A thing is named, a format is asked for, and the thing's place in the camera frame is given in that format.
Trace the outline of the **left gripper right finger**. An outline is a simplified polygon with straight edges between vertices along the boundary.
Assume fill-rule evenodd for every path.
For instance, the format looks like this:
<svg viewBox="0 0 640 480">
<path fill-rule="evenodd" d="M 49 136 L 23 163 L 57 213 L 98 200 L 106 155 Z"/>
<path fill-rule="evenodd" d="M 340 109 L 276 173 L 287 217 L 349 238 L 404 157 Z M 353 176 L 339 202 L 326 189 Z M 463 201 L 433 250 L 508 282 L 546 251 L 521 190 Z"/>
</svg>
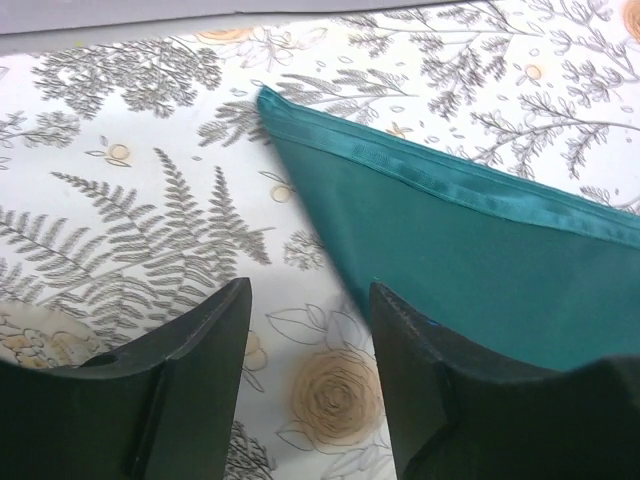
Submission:
<svg viewBox="0 0 640 480">
<path fill-rule="evenodd" d="M 487 349 L 369 291 L 397 475 L 402 479 L 635 479 L 639 360 L 558 372 Z"/>
</svg>

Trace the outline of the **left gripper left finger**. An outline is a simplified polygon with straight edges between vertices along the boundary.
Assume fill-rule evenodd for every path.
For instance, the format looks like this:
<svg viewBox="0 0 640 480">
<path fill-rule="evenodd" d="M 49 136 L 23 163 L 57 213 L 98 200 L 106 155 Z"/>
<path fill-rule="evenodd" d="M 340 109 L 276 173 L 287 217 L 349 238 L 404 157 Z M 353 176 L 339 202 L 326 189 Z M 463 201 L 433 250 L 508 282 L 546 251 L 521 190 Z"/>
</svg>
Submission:
<svg viewBox="0 0 640 480">
<path fill-rule="evenodd" d="M 1 365 L 5 479 L 220 479 L 252 309 L 237 278 L 78 367 Z"/>
</svg>

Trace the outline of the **teal cloth napkin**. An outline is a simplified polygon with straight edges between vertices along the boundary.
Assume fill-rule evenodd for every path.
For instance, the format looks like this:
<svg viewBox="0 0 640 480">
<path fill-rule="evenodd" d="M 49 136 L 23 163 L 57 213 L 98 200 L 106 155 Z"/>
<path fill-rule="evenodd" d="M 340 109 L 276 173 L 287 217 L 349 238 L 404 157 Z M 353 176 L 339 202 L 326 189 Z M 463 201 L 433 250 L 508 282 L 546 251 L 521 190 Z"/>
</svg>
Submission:
<svg viewBox="0 0 640 480">
<path fill-rule="evenodd" d="M 639 219 L 291 103 L 261 122 L 346 290 L 555 370 L 639 350 Z"/>
</svg>

